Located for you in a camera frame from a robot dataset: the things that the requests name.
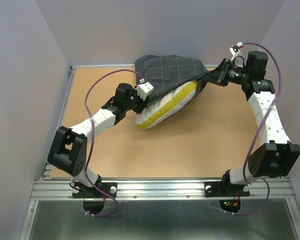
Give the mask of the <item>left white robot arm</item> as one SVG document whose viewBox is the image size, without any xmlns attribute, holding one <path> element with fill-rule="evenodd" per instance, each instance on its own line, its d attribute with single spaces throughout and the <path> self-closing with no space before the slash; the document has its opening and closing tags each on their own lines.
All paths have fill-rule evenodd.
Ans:
<svg viewBox="0 0 300 240">
<path fill-rule="evenodd" d="M 95 137 L 118 124 L 128 111 L 140 113 L 147 105 L 153 86 L 146 82 L 132 86 L 120 83 L 115 94 L 95 114 L 71 127 L 56 130 L 47 162 L 74 177 L 90 197 L 99 194 L 114 199 L 115 195 L 102 188 L 101 176 L 89 169 Z"/>
</svg>

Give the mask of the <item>dark grey checked pillowcase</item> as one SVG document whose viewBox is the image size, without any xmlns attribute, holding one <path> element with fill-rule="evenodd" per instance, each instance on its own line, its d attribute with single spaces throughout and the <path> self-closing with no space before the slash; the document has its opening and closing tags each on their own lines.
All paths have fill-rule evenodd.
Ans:
<svg viewBox="0 0 300 240">
<path fill-rule="evenodd" d="M 178 55 L 145 55 L 137 59 L 134 66 L 135 71 L 154 87 L 143 109 L 185 83 L 193 81 L 198 83 L 194 97 L 199 95 L 207 85 L 207 82 L 203 81 L 203 76 L 209 71 L 201 60 L 196 58 Z"/>
</svg>

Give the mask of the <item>white pillow yellow edge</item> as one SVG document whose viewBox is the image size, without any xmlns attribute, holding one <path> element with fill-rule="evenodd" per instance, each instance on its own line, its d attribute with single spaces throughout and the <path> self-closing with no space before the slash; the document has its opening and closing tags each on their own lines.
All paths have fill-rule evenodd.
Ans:
<svg viewBox="0 0 300 240">
<path fill-rule="evenodd" d="M 198 85 L 198 80 L 189 81 L 171 90 L 137 114 L 136 125 L 143 130 L 149 129 L 179 112 L 195 97 Z"/>
</svg>

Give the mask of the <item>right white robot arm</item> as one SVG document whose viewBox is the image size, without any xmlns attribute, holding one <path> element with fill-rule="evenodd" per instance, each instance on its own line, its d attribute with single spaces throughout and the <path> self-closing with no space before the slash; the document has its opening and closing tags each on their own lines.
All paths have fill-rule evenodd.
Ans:
<svg viewBox="0 0 300 240">
<path fill-rule="evenodd" d="M 233 195 L 245 185 L 262 178 L 288 175 L 300 155 L 299 144 L 291 142 L 286 134 L 276 107 L 279 93 L 271 80 L 265 79 L 268 55 L 250 51 L 244 67 L 222 66 L 221 78 L 241 85 L 258 126 L 256 137 L 260 146 L 250 151 L 242 167 L 227 170 L 215 189 L 224 195 Z"/>
</svg>

